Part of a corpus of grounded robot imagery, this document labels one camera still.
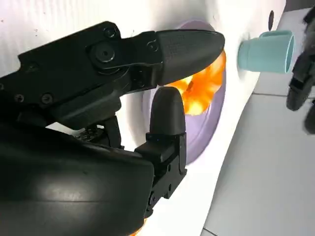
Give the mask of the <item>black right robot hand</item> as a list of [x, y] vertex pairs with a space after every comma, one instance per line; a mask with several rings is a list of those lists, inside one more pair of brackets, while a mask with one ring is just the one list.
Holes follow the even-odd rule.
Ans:
[[[127, 236], [187, 174], [183, 102], [170, 83], [223, 51], [214, 30], [122, 38], [102, 22], [18, 56], [0, 80], [0, 232]], [[121, 96], [156, 89], [146, 141], [121, 145]]]

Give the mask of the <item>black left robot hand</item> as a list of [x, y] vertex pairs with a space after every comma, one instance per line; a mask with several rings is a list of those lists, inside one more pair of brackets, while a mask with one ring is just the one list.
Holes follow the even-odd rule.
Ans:
[[292, 70], [292, 79], [286, 99], [286, 107], [291, 111], [299, 110], [308, 99], [315, 86], [315, 8], [303, 18], [304, 48]]

